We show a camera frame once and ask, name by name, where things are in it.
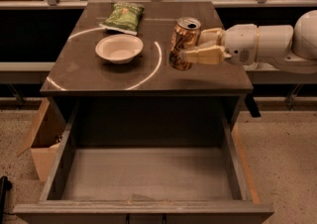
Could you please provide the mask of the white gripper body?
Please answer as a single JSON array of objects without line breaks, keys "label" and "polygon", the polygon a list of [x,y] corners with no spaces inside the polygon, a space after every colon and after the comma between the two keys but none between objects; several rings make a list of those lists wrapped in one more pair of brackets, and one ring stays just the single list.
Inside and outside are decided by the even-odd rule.
[{"label": "white gripper body", "polygon": [[226,61],[234,65],[250,65],[256,60],[258,27],[254,24],[235,25],[225,31],[221,44]]}]

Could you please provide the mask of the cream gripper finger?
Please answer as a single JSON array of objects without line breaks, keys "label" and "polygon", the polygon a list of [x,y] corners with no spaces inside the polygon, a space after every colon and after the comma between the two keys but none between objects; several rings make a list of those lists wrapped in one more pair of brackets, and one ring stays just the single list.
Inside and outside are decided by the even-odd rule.
[{"label": "cream gripper finger", "polygon": [[212,45],[220,45],[225,31],[221,28],[212,28],[203,30],[200,34],[198,45],[211,43]]},{"label": "cream gripper finger", "polygon": [[222,46],[211,46],[207,48],[195,47],[191,50],[184,50],[180,52],[180,57],[187,62],[201,63],[201,64],[220,64],[231,55],[225,52]]}]

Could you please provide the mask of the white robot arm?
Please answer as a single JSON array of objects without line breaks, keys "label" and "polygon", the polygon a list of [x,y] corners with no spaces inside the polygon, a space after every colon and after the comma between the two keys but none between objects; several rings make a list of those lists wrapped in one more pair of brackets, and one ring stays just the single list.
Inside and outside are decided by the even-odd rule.
[{"label": "white robot arm", "polygon": [[291,73],[317,72],[317,11],[303,14],[295,26],[239,24],[202,32],[198,45],[180,52],[185,61],[233,65],[268,63]]}]

